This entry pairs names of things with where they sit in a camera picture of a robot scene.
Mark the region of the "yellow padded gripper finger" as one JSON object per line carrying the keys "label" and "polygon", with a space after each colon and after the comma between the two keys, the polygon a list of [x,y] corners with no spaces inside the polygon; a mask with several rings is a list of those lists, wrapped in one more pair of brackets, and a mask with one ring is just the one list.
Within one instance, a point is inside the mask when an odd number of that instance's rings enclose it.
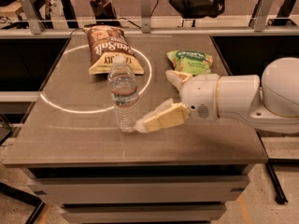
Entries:
{"label": "yellow padded gripper finger", "polygon": [[175,70],[167,70],[165,74],[167,80],[171,82],[178,91],[180,91],[183,85],[192,78],[192,74]]}
{"label": "yellow padded gripper finger", "polygon": [[139,133],[152,133],[161,129],[179,126],[190,116],[188,107],[175,103],[172,99],[164,101],[135,124]]}

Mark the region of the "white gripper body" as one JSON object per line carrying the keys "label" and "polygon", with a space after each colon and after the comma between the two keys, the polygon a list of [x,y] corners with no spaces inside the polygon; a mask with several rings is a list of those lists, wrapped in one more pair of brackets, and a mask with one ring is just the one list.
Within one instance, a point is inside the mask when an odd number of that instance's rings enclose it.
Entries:
{"label": "white gripper body", "polygon": [[220,76],[217,74],[198,75],[190,78],[181,88],[180,100],[185,104],[192,119],[218,119],[216,91]]}

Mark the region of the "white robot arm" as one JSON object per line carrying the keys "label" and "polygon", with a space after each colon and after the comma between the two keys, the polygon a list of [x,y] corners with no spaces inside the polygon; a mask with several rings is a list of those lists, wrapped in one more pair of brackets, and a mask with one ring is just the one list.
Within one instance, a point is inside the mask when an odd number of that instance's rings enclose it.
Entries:
{"label": "white robot arm", "polygon": [[261,76],[195,77],[168,70],[166,77],[179,91],[178,103],[169,99],[140,119],[135,129],[151,133],[179,126],[186,119],[237,119],[255,129],[275,133],[299,132],[298,58],[277,59]]}

